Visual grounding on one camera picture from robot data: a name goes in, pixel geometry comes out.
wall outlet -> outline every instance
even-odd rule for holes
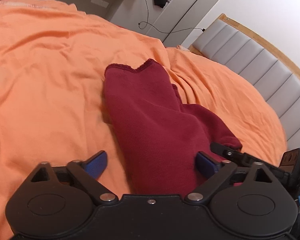
[[[109,3],[103,0],[91,0],[92,3],[99,5],[101,7],[107,8]]]

red fabric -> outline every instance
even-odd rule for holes
[[[198,151],[220,161],[211,142],[242,147],[214,113],[182,104],[153,59],[138,69],[109,65],[105,76],[106,105],[136,193],[185,195],[204,181],[194,167]]]

orange bed sheet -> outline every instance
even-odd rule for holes
[[[286,139],[273,109],[242,77],[204,57],[165,48],[54,0],[0,2],[0,240],[12,236],[7,200],[41,161],[63,166],[99,150],[99,181],[121,196],[130,188],[102,93],[111,63],[137,68],[153,58],[183,103],[217,114],[243,151],[278,165]]]

black clamp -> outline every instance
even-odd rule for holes
[[[211,143],[210,150],[240,167],[251,167],[255,162],[263,163],[294,199],[300,196],[300,148],[285,152],[279,167],[266,163],[248,153],[240,153],[218,143]]]
[[[204,155],[198,153],[197,165]],[[11,240],[293,239],[289,231],[297,205],[267,165],[214,164],[219,171],[185,199],[123,195],[119,200],[95,180],[106,167],[104,151],[66,167],[42,162],[7,203]]]

bed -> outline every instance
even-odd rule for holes
[[[189,49],[227,66],[251,83],[280,118],[288,150],[300,147],[300,69],[289,58],[225,14]]]

